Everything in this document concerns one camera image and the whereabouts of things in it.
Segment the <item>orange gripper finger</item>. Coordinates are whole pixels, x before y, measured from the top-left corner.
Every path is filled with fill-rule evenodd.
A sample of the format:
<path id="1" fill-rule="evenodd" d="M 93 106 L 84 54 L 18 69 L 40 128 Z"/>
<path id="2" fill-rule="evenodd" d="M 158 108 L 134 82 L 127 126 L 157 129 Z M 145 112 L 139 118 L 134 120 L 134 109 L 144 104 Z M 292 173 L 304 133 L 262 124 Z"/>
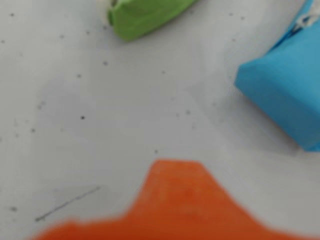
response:
<path id="1" fill-rule="evenodd" d="M 123 215 L 59 224 L 38 240 L 179 240 L 208 218 L 211 176 L 194 161 L 158 159 Z"/>
<path id="2" fill-rule="evenodd" d="M 316 237 L 272 229 L 243 209 L 215 178 L 207 178 L 207 212 L 219 240 L 316 240 Z"/>

